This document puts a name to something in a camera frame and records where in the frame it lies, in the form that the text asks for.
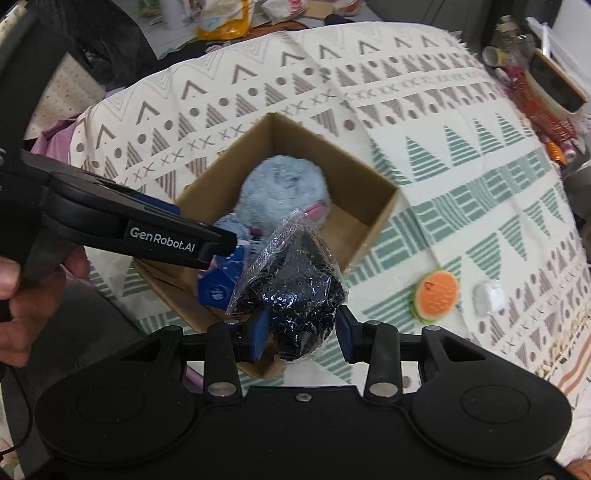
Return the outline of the person's left hand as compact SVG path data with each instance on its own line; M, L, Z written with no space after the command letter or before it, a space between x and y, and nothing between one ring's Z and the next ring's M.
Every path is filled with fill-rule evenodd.
M63 264L39 282L25 285L20 265L1 258L1 300L7 301L11 320L1 323L1 362L24 367L32 345L60 306L67 274L84 278L89 274L85 249L76 247Z

